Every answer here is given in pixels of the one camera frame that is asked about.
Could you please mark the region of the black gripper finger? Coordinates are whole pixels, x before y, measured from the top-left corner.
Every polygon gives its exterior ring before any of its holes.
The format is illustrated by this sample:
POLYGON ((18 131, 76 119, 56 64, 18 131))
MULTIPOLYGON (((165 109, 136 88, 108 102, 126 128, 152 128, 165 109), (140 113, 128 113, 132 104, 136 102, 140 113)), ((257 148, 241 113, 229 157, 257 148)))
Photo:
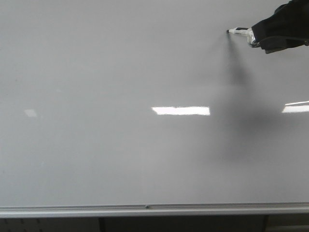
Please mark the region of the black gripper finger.
POLYGON ((266 54, 279 52, 289 48, 296 48, 299 46, 308 46, 309 40, 296 40, 288 38, 273 37, 264 39, 259 42, 261 49, 265 50, 266 54))
POLYGON ((278 7, 274 14, 252 26, 255 39, 287 38, 307 40, 309 38, 309 2, 291 0, 278 7))

